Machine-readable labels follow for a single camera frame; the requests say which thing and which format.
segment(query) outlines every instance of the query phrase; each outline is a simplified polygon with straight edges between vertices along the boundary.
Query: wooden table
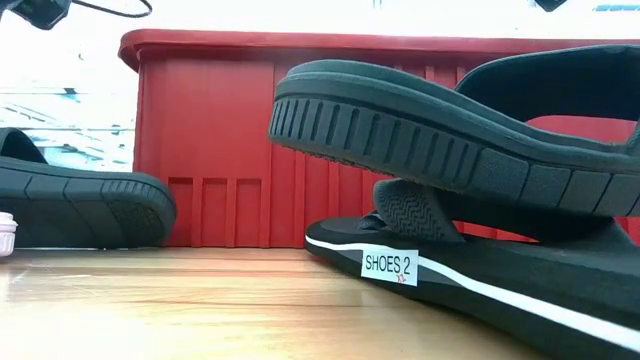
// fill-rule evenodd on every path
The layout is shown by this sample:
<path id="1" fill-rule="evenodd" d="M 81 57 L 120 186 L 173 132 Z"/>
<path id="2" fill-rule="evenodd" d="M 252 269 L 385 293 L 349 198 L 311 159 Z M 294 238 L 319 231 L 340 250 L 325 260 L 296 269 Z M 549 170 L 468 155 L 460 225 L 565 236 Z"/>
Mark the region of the wooden table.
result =
<path id="1" fill-rule="evenodd" d="M 17 251 L 0 359 L 539 359 L 302 250 Z"/>

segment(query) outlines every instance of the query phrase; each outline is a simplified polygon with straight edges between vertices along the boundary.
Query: red container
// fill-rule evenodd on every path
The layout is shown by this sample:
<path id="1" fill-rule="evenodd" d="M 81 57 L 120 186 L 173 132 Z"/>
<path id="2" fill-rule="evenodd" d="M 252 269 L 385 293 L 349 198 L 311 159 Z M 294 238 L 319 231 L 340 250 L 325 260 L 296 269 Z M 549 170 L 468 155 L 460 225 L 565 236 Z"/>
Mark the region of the red container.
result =
<path id="1" fill-rule="evenodd" d="M 119 54 L 140 75 L 134 169 L 159 177 L 176 195 L 179 216 L 168 246 L 301 247 L 312 222 L 370 211 L 372 186 L 383 177 L 270 143 L 274 87 L 292 66 L 361 60 L 453 87 L 496 58 L 629 42 L 133 31 Z M 604 141 L 625 141 L 635 126 L 568 117 L 533 123 Z M 639 220 L 621 221 L 640 239 Z M 467 233 L 522 239 L 459 225 Z"/>

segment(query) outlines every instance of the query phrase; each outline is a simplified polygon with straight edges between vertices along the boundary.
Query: white stripe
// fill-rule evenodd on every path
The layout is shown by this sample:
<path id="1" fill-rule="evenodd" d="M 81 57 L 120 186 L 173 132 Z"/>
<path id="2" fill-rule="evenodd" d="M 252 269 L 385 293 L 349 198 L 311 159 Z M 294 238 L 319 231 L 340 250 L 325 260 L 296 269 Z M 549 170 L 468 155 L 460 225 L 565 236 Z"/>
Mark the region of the white stripe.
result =
<path id="1" fill-rule="evenodd" d="M 393 250 L 384 245 L 374 245 L 365 243 L 353 244 L 331 244 L 306 237 L 307 242 L 322 248 L 340 250 Z M 501 289 L 499 287 L 482 283 L 468 278 L 459 272 L 420 256 L 418 264 L 424 268 L 438 272 L 449 279 L 460 284 L 460 286 L 475 293 L 490 297 L 518 309 L 536 314 L 545 319 L 562 324 L 572 329 L 589 334 L 593 337 L 608 341 L 623 348 L 640 353 L 640 331 L 622 325 L 602 320 L 577 311 L 563 308 L 546 301 L 538 300 L 527 295 L 518 294 L 513 291 Z"/>

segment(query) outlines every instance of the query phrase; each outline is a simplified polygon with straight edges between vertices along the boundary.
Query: cable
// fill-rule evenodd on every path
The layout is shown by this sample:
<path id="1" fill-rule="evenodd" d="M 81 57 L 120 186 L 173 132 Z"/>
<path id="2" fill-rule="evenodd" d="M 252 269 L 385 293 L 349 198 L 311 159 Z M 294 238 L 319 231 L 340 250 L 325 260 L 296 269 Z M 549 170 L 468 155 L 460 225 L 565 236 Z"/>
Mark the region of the cable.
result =
<path id="1" fill-rule="evenodd" d="M 144 6 L 147 7 L 147 11 L 145 11 L 143 13 L 139 13 L 139 14 L 127 14 L 127 13 L 123 13 L 123 12 L 120 12 L 120 11 L 107 9 L 107 8 L 102 7 L 102 6 L 94 5 L 94 4 L 91 4 L 91 3 L 88 3 L 88 2 L 84 2 L 82 0 L 72 0 L 72 2 L 74 4 L 77 4 L 77 5 L 80 5 L 80 6 L 84 6 L 84 7 L 87 7 L 89 9 L 98 10 L 98 11 L 105 12 L 107 14 L 116 15 L 116 16 L 122 16 L 122 17 L 130 18 L 130 19 L 139 19 L 139 18 L 143 18 L 143 17 L 151 15 L 151 12 L 153 11 L 153 7 L 151 6 L 151 4 L 149 4 L 149 1 L 148 0 L 138 0 L 138 1 L 140 1 L 141 3 L 144 4 Z"/>

